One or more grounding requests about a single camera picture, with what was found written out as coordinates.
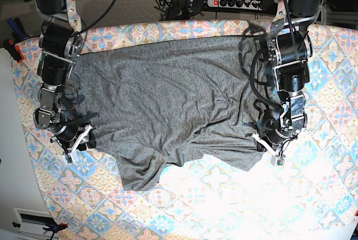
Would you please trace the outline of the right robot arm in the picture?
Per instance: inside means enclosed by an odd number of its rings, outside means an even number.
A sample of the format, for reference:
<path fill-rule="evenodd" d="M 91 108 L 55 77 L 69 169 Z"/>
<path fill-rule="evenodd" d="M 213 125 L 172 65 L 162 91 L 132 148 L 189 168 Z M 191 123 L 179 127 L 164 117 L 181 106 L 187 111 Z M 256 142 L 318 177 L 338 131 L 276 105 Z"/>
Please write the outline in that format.
<path fill-rule="evenodd" d="M 41 27 L 39 47 L 41 57 L 37 74 L 43 83 L 34 112 L 38 129 L 52 133 L 51 141 L 63 149 L 66 163 L 78 161 L 78 152 L 95 147 L 93 126 L 81 117 L 68 119 L 68 108 L 62 104 L 65 89 L 84 45 L 83 34 L 88 27 L 77 18 L 76 4 L 72 0 L 34 0 L 36 9 L 45 16 Z"/>

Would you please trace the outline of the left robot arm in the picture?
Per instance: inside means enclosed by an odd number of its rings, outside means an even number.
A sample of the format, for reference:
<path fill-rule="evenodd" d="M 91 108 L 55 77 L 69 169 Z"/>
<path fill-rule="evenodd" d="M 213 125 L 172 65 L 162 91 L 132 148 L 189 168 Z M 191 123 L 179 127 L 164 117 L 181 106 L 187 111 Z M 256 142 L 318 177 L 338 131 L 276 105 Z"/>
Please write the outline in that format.
<path fill-rule="evenodd" d="M 313 54 L 308 27 L 314 23 L 324 0 L 279 0 L 266 47 L 254 56 L 250 85 L 257 99 L 267 106 L 259 131 L 252 137 L 272 155 L 273 166 L 283 166 L 284 148 L 307 126 L 304 85 L 310 81 L 308 59 Z M 263 97 L 255 86 L 259 58 L 272 64 L 280 102 Z"/>

